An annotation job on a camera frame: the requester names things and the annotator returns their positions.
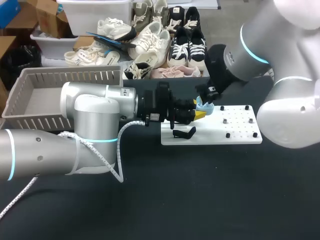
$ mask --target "robotic arm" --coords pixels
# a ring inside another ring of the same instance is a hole
[[[212,102],[233,84],[274,72],[273,88],[257,123],[272,142],[303,148],[320,142],[320,2],[264,0],[235,46],[214,45],[206,65],[211,81],[199,86]]]
[[[74,121],[74,132],[113,167],[117,159],[119,122],[140,118],[150,122],[189,124],[203,118],[192,100],[175,99],[167,82],[139,97],[131,87],[67,82],[60,111]],[[88,147],[40,130],[0,131],[0,179],[56,174],[102,174],[109,168]]]

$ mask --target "black bracket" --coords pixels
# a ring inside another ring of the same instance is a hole
[[[173,130],[173,136],[176,138],[180,138],[180,139],[191,139],[193,137],[193,135],[196,133],[197,129],[194,126],[193,128],[191,128],[191,130],[189,132],[184,132],[184,131],[180,131],[180,130]]]

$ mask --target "yellow object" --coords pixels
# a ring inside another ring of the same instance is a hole
[[[207,112],[205,111],[195,111],[195,116],[193,121],[199,120],[199,119],[203,119],[206,116]]]

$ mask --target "pink sneaker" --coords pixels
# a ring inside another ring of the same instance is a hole
[[[158,68],[151,71],[151,79],[170,79],[170,78],[198,78],[201,72],[197,66],[194,68],[186,66],[173,66],[168,68]]]

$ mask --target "black bag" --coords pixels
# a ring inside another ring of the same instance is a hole
[[[41,52],[35,46],[8,50],[1,60],[1,79],[5,88],[11,90],[23,69],[41,66]]]

